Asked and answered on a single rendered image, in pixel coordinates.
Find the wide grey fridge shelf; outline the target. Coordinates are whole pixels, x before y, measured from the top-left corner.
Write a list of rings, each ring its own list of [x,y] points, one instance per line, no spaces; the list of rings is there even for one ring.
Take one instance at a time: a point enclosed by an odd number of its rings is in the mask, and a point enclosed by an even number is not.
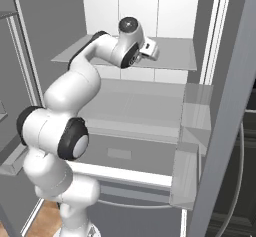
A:
[[[79,113],[91,134],[176,144],[184,84],[103,79]]]

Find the grey fridge door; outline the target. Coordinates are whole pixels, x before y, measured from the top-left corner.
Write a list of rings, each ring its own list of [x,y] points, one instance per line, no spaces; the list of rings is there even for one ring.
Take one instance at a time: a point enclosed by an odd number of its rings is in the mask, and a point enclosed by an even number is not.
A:
[[[13,17],[0,20],[0,166],[21,144],[16,130],[19,113],[30,105],[14,34]],[[23,169],[15,176],[0,174],[0,220],[8,218],[11,237],[21,232],[33,212],[38,198]]]
[[[256,0],[229,0],[215,64],[212,132],[187,237],[206,237],[256,77]]]

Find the grey freezer drawer front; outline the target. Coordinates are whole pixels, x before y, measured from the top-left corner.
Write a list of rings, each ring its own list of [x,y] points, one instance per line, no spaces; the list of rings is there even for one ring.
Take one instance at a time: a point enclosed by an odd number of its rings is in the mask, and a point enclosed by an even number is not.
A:
[[[131,205],[167,205],[169,192],[101,181],[99,200]],[[96,203],[88,209],[102,237],[180,237],[181,210],[130,209]]]

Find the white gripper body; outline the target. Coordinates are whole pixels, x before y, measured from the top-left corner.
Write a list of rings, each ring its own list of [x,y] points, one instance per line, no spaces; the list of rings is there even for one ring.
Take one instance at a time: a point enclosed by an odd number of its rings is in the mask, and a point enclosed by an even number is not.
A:
[[[157,43],[148,37],[144,39],[144,44],[139,52],[143,58],[147,58],[153,61],[158,60],[160,53]]]

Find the grey glass fridge shelf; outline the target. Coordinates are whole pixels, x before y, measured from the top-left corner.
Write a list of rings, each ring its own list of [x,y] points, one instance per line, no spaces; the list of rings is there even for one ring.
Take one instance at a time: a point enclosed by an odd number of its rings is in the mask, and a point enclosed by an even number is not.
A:
[[[52,59],[53,62],[68,63],[91,36],[86,35]],[[160,54],[157,61],[142,59],[134,67],[196,71],[196,57],[192,39],[154,37]]]

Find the grey fridge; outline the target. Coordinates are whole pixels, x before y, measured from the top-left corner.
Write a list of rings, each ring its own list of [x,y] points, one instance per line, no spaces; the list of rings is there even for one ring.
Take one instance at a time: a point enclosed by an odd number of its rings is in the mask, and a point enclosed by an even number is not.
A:
[[[214,0],[139,0],[138,11],[147,35],[191,38],[198,49],[197,63],[205,54],[208,22]],[[52,58],[88,33],[103,29],[117,33],[121,13],[118,0],[19,0],[40,88],[65,70]]]

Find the grey fridge crisper drawer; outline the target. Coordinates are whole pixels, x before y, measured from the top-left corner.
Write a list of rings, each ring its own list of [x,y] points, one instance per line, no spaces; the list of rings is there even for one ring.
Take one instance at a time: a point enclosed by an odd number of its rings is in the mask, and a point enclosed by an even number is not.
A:
[[[170,175],[176,146],[130,138],[91,135],[79,162]]]

